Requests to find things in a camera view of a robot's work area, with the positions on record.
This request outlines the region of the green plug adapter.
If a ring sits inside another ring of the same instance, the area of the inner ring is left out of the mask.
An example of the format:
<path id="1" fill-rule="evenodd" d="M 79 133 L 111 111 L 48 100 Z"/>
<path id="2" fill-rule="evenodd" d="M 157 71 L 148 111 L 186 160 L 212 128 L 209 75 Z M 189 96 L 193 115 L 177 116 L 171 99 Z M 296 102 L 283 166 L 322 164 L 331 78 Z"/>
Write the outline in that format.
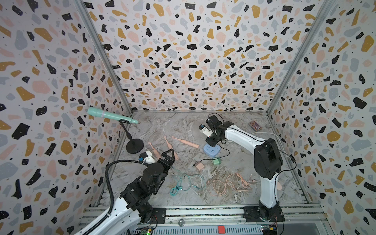
<path id="1" fill-rule="evenodd" d="M 221 164 L 221 160 L 219 158 L 213 159 L 213 164 L 214 165 L 220 165 Z"/>

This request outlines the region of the pink plug adapter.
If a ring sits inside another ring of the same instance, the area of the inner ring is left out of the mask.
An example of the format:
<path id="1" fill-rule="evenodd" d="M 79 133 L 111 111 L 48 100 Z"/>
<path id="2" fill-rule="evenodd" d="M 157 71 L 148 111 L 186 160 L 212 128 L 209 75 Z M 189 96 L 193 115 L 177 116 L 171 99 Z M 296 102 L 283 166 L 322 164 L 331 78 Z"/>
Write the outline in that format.
<path id="1" fill-rule="evenodd" d="M 201 163 L 201 162 L 197 162 L 196 164 L 195 164 L 195 167 L 199 170 L 199 171 L 201 171 L 202 169 L 204 169 L 204 165 Z"/>

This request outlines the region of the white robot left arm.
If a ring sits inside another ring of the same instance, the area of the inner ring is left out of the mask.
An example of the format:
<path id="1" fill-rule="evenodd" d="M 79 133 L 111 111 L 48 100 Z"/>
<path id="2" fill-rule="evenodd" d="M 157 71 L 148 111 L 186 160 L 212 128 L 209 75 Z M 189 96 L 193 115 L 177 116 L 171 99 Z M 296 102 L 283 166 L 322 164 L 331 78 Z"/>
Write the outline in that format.
<path id="1" fill-rule="evenodd" d="M 89 225 L 77 232 L 78 235 L 122 235 L 137 231 L 146 234 L 145 229 L 155 230 L 165 223 L 165 208 L 153 208 L 148 202 L 152 195 L 156 195 L 168 176 L 168 171 L 175 162 L 173 149 L 162 153 L 162 157 L 155 163 L 136 160 L 117 160 L 106 167 L 105 181 L 110 196 L 110 206 Z M 143 175 L 136 178 L 125 187 L 119 197 L 114 193 L 109 179 L 111 166 L 117 163 L 136 163 L 146 166 Z"/>

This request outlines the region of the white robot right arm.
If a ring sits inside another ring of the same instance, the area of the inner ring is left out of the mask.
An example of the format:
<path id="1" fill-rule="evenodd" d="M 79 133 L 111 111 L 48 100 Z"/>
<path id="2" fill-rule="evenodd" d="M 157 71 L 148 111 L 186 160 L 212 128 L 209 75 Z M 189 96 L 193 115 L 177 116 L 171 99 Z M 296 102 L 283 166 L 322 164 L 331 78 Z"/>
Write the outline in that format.
<path id="1" fill-rule="evenodd" d="M 212 115 L 206 119 L 211 131 L 206 142 L 215 147 L 219 142 L 232 141 L 254 155 L 254 169 L 260 176 L 261 196 L 259 200 L 259 216 L 263 221 L 274 219 L 281 207 L 277 198 L 277 181 L 283 159 L 273 139 L 255 137 L 235 126 L 232 122 L 221 122 Z"/>

